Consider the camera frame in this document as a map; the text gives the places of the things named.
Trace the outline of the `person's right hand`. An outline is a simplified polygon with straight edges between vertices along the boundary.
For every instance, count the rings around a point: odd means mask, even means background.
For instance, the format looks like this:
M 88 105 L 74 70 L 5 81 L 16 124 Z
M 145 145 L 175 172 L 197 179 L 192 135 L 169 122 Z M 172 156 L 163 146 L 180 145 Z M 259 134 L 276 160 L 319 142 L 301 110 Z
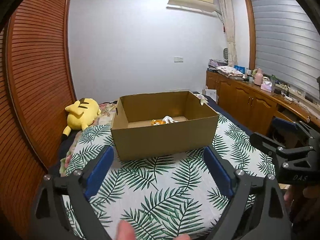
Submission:
M 287 209 L 291 209 L 291 205 L 297 195 L 298 188 L 296 186 L 290 185 L 284 194 L 284 202 Z

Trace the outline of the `person's left hand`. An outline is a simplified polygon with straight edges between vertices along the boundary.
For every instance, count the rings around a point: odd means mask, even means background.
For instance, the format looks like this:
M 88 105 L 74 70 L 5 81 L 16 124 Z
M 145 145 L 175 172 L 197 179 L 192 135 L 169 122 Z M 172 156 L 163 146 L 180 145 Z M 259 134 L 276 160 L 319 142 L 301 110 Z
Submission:
M 135 230 L 127 221 L 121 220 L 117 226 L 116 240 L 135 240 Z M 191 240 L 188 234 L 182 234 L 174 240 Z

